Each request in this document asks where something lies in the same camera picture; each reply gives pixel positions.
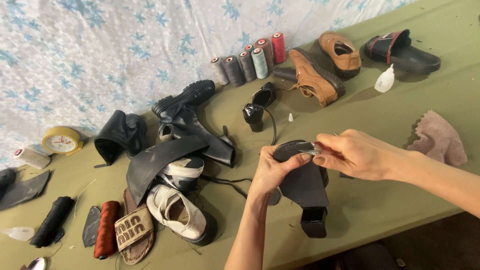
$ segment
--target black high heel shoe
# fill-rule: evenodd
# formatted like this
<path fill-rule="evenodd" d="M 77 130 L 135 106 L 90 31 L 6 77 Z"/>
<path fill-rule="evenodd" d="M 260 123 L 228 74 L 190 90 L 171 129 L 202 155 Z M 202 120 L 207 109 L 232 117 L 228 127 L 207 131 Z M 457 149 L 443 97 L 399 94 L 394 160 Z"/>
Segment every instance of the black high heel shoe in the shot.
<path fill-rule="evenodd" d="M 258 91 L 253 94 L 252 102 L 245 105 L 243 108 L 243 117 L 245 122 L 250 125 L 250 128 L 253 132 L 260 132 L 263 129 L 264 123 L 262 121 L 262 117 L 264 115 L 264 111 L 270 114 L 273 123 L 273 132 L 274 138 L 272 141 L 272 145 L 275 144 L 276 140 L 276 126 L 275 120 L 273 119 L 272 114 L 266 109 L 266 107 L 276 99 L 275 94 L 275 87 L 272 83 L 268 82 L 262 86 Z"/>

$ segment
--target fingernail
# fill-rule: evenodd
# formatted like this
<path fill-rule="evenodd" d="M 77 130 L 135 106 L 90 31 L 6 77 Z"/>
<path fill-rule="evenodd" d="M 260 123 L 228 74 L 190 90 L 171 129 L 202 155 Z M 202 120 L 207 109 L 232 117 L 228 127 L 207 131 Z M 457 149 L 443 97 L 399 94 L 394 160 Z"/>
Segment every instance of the fingernail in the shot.
<path fill-rule="evenodd" d="M 306 153 L 301 154 L 300 157 L 303 161 L 309 161 L 310 159 L 312 159 L 312 156 Z"/>
<path fill-rule="evenodd" d="M 317 165 L 323 165 L 325 163 L 325 158 L 317 157 L 317 158 L 313 158 L 313 161 Z"/>

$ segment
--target blue leaf pattern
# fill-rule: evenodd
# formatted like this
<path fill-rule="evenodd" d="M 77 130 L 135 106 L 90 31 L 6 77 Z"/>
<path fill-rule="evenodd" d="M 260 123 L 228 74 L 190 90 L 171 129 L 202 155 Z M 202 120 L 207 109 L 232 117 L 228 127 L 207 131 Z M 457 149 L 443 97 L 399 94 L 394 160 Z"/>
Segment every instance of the blue leaf pattern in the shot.
<path fill-rule="evenodd" d="M 208 59 L 261 37 L 283 32 L 293 48 L 414 1 L 3 0 L 0 103 L 12 117 L 0 120 L 0 166 L 19 165 L 18 142 L 46 151 L 49 127 L 94 135 L 114 110 L 143 113 L 216 80 Z"/>

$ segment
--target white thread spool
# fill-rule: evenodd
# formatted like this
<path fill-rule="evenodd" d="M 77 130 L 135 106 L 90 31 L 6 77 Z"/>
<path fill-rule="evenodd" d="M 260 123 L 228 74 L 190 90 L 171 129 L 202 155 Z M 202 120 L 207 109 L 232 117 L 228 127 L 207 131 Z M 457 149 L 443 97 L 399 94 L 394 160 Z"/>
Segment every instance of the white thread spool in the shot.
<path fill-rule="evenodd" d="M 13 158 L 30 165 L 36 169 L 43 169 L 50 164 L 51 158 L 49 156 L 40 154 L 32 149 L 22 148 L 15 151 Z"/>

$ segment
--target hand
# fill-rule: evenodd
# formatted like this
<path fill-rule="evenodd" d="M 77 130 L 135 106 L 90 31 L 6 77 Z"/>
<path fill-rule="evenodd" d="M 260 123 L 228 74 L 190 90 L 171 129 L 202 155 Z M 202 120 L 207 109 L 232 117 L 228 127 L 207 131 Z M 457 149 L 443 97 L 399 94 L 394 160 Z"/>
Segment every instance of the hand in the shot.
<path fill-rule="evenodd" d="M 345 160 L 320 154 L 313 157 L 315 164 L 366 180 L 394 179 L 409 153 L 353 129 L 339 136 L 319 134 L 317 141 L 342 153 Z"/>
<path fill-rule="evenodd" d="M 251 190 L 262 193 L 273 192 L 291 170 L 307 164 L 312 159 L 311 155 L 302 153 L 280 163 L 273 158 L 276 148 L 277 146 L 264 146 L 262 148 L 257 172 L 250 186 Z"/>

